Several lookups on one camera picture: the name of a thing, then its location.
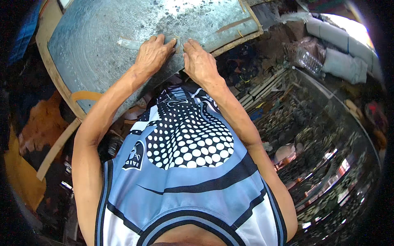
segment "galvanized metal sheet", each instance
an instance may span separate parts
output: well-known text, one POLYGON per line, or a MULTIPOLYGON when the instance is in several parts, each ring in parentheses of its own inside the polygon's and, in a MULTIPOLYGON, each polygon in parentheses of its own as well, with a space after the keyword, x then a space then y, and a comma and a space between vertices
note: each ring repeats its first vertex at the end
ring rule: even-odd
MULTIPOLYGON (((246 35, 258 26, 236 0, 74 0, 48 43, 49 52, 71 92, 104 93, 133 65, 138 44, 152 35, 179 37, 174 54, 151 80, 135 92, 115 118, 132 106, 141 94, 184 67, 183 46, 198 40, 211 52, 246 35), (133 49, 118 45, 119 37, 133 49)), ((88 112, 95 102, 78 101, 88 112)))

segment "plastic bottle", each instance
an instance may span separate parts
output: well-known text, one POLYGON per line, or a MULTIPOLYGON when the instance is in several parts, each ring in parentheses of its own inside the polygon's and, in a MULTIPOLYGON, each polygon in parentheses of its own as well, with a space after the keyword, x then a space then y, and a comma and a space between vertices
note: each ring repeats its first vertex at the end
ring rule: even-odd
POLYGON ((323 64, 305 49, 299 47, 295 59, 300 66, 307 69, 314 76, 320 77, 322 75, 323 64))

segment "workbench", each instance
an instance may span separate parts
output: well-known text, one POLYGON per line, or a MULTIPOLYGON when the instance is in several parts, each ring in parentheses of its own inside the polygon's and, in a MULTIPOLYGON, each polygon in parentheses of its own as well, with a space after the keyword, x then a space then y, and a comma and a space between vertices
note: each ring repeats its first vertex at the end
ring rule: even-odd
POLYGON ((74 0, 62 14, 48 0, 40 14, 36 42, 56 88, 76 115, 37 172, 42 180, 66 140, 98 100, 134 63, 138 50, 119 39, 142 43, 152 35, 176 37, 176 53, 119 108, 114 120, 148 91, 183 69, 183 43, 198 40, 212 55, 262 34, 253 11, 241 0, 74 0))

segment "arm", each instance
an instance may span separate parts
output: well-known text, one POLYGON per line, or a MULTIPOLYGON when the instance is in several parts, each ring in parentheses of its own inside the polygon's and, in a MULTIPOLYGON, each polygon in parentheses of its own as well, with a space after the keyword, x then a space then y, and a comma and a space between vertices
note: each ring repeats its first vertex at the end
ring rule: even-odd
POLYGON ((152 36, 138 52, 136 62, 92 107, 78 129, 72 155, 78 222, 87 245, 94 245, 97 207, 102 190, 102 171, 97 146, 111 126, 122 103, 155 74, 175 50, 176 40, 163 45, 164 35, 152 36))
POLYGON ((192 39, 185 43, 184 49, 185 72, 215 100, 223 117, 248 150, 261 176, 275 195, 286 224, 289 241, 297 231, 293 200, 264 150, 256 126, 218 74, 213 56, 192 39))

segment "jersey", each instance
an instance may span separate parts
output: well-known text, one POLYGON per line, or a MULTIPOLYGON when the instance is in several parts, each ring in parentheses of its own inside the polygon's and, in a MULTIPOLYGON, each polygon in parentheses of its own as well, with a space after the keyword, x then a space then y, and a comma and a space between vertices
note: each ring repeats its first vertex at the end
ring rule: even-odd
POLYGON ((273 193, 215 101, 196 84, 164 90, 104 164, 95 244, 151 245, 194 224, 227 245, 283 245, 273 193))

